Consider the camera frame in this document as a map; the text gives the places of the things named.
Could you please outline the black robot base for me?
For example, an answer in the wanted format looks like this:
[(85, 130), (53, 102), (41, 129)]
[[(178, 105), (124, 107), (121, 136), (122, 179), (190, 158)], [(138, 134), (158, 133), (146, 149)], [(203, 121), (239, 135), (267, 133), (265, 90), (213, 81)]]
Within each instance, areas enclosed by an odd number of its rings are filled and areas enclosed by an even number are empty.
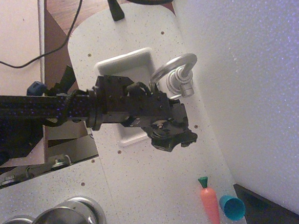
[(44, 127), (37, 120), (0, 120), (0, 167), (28, 157), (43, 137)]

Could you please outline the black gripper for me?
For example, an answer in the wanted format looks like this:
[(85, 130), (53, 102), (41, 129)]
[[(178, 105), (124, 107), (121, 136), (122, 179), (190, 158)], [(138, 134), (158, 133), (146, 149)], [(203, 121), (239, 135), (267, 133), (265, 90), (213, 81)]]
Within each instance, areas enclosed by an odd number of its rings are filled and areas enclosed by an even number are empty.
[(168, 98), (157, 87), (151, 90), (124, 76), (99, 76), (88, 97), (88, 127), (94, 131), (104, 123), (141, 128), (155, 148), (167, 152), (177, 145), (188, 147), (198, 139), (188, 129), (184, 104)]

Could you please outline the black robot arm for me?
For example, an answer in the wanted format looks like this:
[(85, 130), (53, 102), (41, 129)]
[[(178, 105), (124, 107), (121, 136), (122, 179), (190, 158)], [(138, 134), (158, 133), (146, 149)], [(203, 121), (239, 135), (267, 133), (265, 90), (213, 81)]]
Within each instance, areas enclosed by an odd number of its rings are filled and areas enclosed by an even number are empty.
[(99, 76), (92, 89), (55, 96), (0, 95), (0, 166), (26, 157), (43, 138), (43, 127), (83, 121), (96, 131), (102, 124), (141, 128), (151, 144), (170, 152), (187, 147), (197, 135), (188, 128), (184, 105), (153, 85), (128, 77)]

